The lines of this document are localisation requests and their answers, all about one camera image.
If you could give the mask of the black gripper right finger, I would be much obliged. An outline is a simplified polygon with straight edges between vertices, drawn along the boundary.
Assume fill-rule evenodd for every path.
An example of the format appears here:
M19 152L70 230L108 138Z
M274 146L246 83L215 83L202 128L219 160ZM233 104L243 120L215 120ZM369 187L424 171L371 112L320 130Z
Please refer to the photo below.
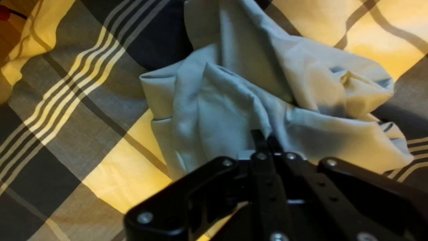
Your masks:
M337 158L320 160L342 194L369 219L409 241L428 241L428 194Z

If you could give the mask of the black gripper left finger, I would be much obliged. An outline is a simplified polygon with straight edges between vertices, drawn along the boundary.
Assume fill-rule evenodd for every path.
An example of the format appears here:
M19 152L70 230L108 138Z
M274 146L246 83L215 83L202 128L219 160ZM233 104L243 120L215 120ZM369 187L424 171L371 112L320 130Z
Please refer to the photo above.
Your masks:
M138 203L123 219L127 241L197 241L237 207L243 167L215 158Z

